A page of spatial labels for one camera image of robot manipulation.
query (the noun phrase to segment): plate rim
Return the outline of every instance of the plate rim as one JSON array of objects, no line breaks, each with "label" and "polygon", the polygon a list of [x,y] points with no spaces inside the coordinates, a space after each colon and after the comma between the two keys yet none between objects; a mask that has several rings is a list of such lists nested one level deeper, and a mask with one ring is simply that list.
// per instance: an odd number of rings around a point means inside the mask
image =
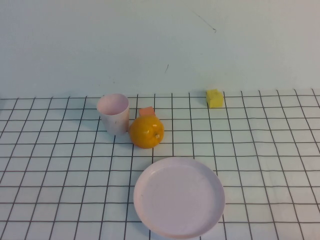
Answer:
[{"label": "plate rim", "polygon": [[[147,172],[151,169],[151,168],[154,168],[155,165],[159,165],[161,164],[162,162],[167,162],[167,161],[176,161],[176,160],[183,160],[183,161],[188,161],[189,163],[193,163],[194,161],[196,162],[196,164],[199,164],[200,166],[204,166],[205,168],[207,168],[208,170],[210,170],[210,172],[212,172],[212,176],[214,176],[213,178],[216,180],[216,184],[219,185],[219,187],[221,188],[221,192],[222,192],[222,201],[221,201],[221,206],[220,208],[222,209],[220,215],[219,215],[219,218],[217,218],[217,221],[213,221],[208,227],[208,229],[205,229],[203,232],[201,232],[200,234],[197,233],[197,234],[193,234],[193,235],[182,235],[182,234],[179,234],[179,235],[172,235],[172,234],[165,234],[163,232],[160,232],[158,231],[157,229],[154,229],[153,226],[150,226],[147,222],[144,222],[143,219],[141,218],[141,214],[140,212],[137,210],[137,205],[138,205],[138,197],[137,196],[137,191],[136,188],[139,184],[142,184],[143,182],[143,177],[144,177],[144,174],[147,174]],[[160,235],[160,236],[163,236],[163,237],[166,237],[166,238],[171,238],[171,239],[190,239],[190,238],[196,238],[196,237],[199,237],[205,233],[207,233],[208,231],[210,231],[220,220],[221,216],[223,215],[224,213],[224,210],[225,210],[225,206],[226,206],[226,195],[225,195],[225,190],[224,190],[224,186],[222,185],[220,179],[218,178],[218,176],[216,175],[216,173],[211,170],[207,165],[203,164],[202,162],[199,162],[191,157],[179,157],[179,156],[171,156],[171,157],[166,157],[166,158],[163,158],[161,160],[158,160],[156,162],[154,162],[153,164],[151,164],[150,166],[148,166],[142,173],[141,175],[139,176],[138,180],[136,181],[136,184],[135,184],[135,187],[134,187],[134,191],[133,191],[133,205],[134,205],[134,209],[139,217],[139,219],[141,220],[141,222],[149,229],[151,230],[152,232]]]}]

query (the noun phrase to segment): plate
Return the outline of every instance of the plate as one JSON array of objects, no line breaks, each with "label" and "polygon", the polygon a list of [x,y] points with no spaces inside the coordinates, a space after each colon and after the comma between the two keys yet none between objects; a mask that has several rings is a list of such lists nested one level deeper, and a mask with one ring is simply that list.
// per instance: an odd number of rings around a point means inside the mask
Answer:
[{"label": "plate", "polygon": [[136,213],[153,232],[171,239],[189,239],[209,231],[225,208],[217,175],[204,164],[169,157],[150,165],[133,193]]}]

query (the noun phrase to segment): cup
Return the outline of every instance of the cup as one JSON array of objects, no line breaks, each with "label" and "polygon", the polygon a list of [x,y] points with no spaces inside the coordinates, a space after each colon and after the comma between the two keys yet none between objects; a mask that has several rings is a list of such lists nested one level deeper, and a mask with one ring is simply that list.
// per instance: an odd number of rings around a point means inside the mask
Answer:
[{"label": "cup", "polygon": [[122,94],[110,94],[100,98],[96,105],[101,121],[109,134],[120,135],[129,128],[129,100]]}]

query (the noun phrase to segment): orange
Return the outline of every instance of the orange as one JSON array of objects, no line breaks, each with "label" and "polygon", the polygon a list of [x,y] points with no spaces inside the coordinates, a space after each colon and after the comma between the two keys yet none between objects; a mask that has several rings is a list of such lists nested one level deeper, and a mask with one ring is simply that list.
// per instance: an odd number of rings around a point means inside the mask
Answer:
[{"label": "orange", "polygon": [[129,135],[134,145],[142,149],[157,146],[164,138],[165,128],[154,115],[136,118],[129,128]]}]

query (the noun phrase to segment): sponge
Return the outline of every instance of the sponge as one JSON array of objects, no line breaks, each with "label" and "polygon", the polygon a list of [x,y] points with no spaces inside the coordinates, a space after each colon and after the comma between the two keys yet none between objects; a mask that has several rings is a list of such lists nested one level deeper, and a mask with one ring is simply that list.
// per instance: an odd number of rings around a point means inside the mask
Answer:
[{"label": "sponge", "polygon": [[221,108],[224,105],[224,96],[218,89],[206,91],[206,102],[210,109]]},{"label": "sponge", "polygon": [[152,106],[148,106],[148,107],[139,109],[139,115],[141,117],[141,116],[148,116],[148,115],[155,116],[156,114],[155,114],[154,108]]}]

